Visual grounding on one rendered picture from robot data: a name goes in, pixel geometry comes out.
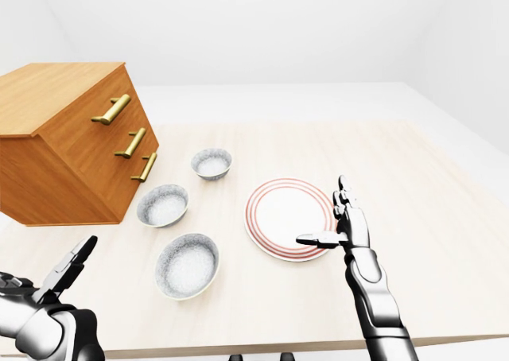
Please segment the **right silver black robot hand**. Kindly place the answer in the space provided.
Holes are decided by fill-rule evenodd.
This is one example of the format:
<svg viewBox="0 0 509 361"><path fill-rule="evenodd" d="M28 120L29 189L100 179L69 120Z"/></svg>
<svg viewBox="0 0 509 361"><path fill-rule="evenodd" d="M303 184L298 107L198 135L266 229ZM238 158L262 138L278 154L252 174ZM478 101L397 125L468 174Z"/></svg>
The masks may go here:
<svg viewBox="0 0 509 361"><path fill-rule="evenodd" d="M343 248L370 247L366 217L359 207L345 175L339 176L338 187L339 189L332 194L332 212L337 221L336 229L299 235L296 237L297 243L325 249L333 249L338 246Z"/></svg>

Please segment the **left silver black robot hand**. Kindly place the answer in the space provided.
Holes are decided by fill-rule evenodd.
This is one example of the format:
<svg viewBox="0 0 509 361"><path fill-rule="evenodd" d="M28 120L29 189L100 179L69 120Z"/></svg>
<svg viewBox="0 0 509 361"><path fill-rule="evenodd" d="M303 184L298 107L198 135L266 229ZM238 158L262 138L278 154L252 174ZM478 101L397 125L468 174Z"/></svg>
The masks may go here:
<svg viewBox="0 0 509 361"><path fill-rule="evenodd" d="M0 336L31 361L105 361L90 309L60 302L94 250L95 235L76 245L36 288L28 278L0 272Z"/></svg>

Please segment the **white plate with red rings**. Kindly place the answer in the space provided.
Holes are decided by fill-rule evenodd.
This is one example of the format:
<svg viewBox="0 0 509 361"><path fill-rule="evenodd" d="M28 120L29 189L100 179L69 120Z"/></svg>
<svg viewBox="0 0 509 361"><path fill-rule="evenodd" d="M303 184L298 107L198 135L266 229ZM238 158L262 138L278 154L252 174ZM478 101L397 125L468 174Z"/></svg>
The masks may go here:
<svg viewBox="0 0 509 361"><path fill-rule="evenodd" d="M248 197L244 226L254 244L266 254L287 262L306 262L326 249L297 243L299 235L336 227L331 200L305 180L283 177L259 185Z"/></svg>

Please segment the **small grey patterned bowl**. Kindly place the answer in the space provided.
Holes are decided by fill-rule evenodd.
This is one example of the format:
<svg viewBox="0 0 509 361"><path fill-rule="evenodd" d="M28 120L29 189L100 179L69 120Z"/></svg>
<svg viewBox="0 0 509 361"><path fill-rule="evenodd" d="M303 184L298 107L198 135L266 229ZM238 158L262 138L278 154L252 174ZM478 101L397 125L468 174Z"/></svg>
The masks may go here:
<svg viewBox="0 0 509 361"><path fill-rule="evenodd" d="M231 164L230 153L219 148L203 149L191 160L192 170L206 181L216 181L224 177L229 172Z"/></svg>

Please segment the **large grey patterned bowl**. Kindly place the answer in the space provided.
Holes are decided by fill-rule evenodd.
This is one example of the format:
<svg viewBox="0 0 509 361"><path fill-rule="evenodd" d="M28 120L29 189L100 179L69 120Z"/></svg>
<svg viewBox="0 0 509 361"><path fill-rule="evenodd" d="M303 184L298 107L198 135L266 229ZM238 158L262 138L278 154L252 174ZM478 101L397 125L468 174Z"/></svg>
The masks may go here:
<svg viewBox="0 0 509 361"><path fill-rule="evenodd" d="M215 242L201 233L175 238L160 253L154 278L160 291L176 301L194 298L214 281L220 265Z"/></svg>

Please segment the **medium grey patterned bowl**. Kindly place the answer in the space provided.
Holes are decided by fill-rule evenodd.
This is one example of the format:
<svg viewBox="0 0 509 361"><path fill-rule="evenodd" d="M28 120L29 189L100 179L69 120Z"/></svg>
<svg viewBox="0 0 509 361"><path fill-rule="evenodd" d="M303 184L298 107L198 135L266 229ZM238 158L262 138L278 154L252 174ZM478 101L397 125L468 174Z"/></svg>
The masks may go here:
<svg viewBox="0 0 509 361"><path fill-rule="evenodd" d="M176 224L187 210L187 191L177 184L163 184L142 197L136 213L146 226L159 228Z"/></svg>

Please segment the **small wooden drawer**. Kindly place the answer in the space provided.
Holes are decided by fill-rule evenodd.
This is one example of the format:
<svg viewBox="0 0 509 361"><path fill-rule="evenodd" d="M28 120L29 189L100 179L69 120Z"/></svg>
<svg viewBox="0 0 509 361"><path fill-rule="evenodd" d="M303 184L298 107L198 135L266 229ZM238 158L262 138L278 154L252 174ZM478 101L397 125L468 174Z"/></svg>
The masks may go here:
<svg viewBox="0 0 509 361"><path fill-rule="evenodd" d="M131 158L127 159L115 156L114 151L125 150L132 141L129 135L131 131L138 131L146 128L146 134L134 151ZM132 122L130 125L120 129L119 133L107 141L104 158L100 161L100 168L96 180L99 182L99 190L108 208L114 216L115 222L121 222L130 206L138 186L142 182L131 180L133 175L139 175L145 166L142 156L157 152L158 141L154 135L153 128L147 121Z"/></svg>

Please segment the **medium wooden drawer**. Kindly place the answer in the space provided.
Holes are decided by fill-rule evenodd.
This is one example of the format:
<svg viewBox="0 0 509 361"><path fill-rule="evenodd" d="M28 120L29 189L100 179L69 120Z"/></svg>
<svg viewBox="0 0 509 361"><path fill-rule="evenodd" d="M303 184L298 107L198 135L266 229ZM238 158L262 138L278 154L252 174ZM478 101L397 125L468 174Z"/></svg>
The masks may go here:
<svg viewBox="0 0 509 361"><path fill-rule="evenodd" d="M80 135L69 146L72 164L106 202L130 199L158 148L138 97L127 91L85 115Z"/></svg>

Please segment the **large wooden drawer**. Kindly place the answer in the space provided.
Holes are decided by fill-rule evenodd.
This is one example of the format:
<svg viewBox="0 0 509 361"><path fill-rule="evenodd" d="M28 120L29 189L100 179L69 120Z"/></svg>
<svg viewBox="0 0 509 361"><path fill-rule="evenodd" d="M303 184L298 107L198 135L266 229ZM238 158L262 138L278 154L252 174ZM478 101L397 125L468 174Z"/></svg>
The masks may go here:
<svg viewBox="0 0 509 361"><path fill-rule="evenodd" d="M127 91L133 91L136 95L126 68L122 64L68 109L58 114L54 120L48 122L41 130L41 136L63 159L68 161L71 167L77 169L72 164L69 146L80 135L79 131L84 126L85 115L103 108L108 99L118 98Z"/></svg>

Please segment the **wooden cabinet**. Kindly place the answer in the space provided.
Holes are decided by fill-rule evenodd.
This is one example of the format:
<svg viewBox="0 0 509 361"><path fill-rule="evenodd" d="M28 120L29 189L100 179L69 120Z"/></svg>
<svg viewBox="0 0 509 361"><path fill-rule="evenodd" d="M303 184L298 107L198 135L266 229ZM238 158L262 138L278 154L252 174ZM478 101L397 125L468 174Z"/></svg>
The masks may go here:
<svg viewBox="0 0 509 361"><path fill-rule="evenodd" d="M0 76L0 212L27 226L118 223L41 130L122 64L35 63Z"/></svg>

